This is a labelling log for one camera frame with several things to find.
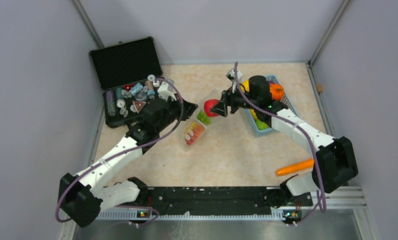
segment case lid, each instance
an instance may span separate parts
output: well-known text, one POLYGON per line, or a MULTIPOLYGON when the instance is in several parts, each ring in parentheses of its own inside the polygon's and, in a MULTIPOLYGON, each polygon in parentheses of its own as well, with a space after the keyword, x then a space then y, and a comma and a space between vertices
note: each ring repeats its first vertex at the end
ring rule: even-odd
POLYGON ((102 89, 162 75, 154 39, 144 39, 90 51, 102 89))

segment blue plastic basket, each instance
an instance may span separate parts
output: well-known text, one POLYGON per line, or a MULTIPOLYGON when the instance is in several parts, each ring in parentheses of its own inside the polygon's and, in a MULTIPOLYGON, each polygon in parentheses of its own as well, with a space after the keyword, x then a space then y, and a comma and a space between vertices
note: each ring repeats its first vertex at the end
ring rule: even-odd
MULTIPOLYGON (((276 84, 280 84, 280 81, 277 79, 277 77, 274 74, 270 74, 270 75, 264 75, 267 81, 272 81, 276 84)), ((280 102, 284 103, 287 105, 287 107, 292 110, 292 112, 294 112, 294 114, 298 115, 295 111, 295 108, 293 107, 292 103, 290 102, 289 98, 285 95, 283 95, 283 98, 280 100, 280 102)), ((259 130, 257 124, 255 123, 254 117, 252 116, 252 113, 249 109, 244 109, 246 116, 247 116, 247 120, 249 121, 250 126, 252 127, 253 130, 253 134, 255 135, 255 137, 262 137, 265 136, 267 134, 270 134, 272 132, 274 132, 274 129, 272 129, 271 127, 264 129, 264 130, 259 130)))

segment white panel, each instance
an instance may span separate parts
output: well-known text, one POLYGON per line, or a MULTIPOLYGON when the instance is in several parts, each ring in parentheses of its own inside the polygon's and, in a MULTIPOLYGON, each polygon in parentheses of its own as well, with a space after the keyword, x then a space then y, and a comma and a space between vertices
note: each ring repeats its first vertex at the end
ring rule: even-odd
POLYGON ((152 36, 163 64, 307 61, 342 0, 82 0, 103 44, 152 36))
POLYGON ((60 178, 103 107, 96 46, 69 0, 0 1, 0 240, 53 240, 60 178))
POLYGON ((398 239, 398 0, 353 1, 315 71, 381 239, 398 239))

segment wooden table surface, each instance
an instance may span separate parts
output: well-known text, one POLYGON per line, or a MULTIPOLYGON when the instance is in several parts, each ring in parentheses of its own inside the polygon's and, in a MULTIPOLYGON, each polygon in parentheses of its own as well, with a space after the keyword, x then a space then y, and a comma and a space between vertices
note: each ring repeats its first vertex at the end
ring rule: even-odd
MULTIPOLYGON (((198 103, 211 89, 227 89, 231 83, 225 75, 231 68, 233 64, 162 66, 163 76, 174 80, 183 98, 192 103, 198 103)), ((244 74, 243 80, 254 75, 276 75, 299 117, 325 132, 304 63, 239 64, 238 70, 244 74)), ((108 184, 137 177, 151 187, 277 186, 290 176, 276 176, 277 169, 310 158, 283 133, 255 137, 242 109, 207 129, 189 152, 182 149, 184 128, 182 122, 108 184)), ((127 126, 112 129, 104 125, 95 160, 112 149, 127 131, 127 126)))

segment open black case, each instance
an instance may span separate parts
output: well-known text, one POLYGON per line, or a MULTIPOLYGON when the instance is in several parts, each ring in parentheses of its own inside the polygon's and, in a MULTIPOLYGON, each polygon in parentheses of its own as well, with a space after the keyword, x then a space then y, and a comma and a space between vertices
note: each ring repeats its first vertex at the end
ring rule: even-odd
POLYGON ((125 89, 137 83, 144 84, 149 75, 162 76, 163 72, 159 63, 154 39, 146 37, 143 39, 120 43, 118 45, 92 50, 89 53, 93 62, 100 86, 103 93, 105 106, 105 123, 110 128, 131 124, 139 118, 137 112, 130 111, 130 106, 135 97, 125 98, 125 105, 128 110, 127 117, 120 114, 120 109, 115 106, 115 115, 109 114, 107 103, 107 92, 113 93, 114 104, 116 103, 116 91, 118 88, 125 89))

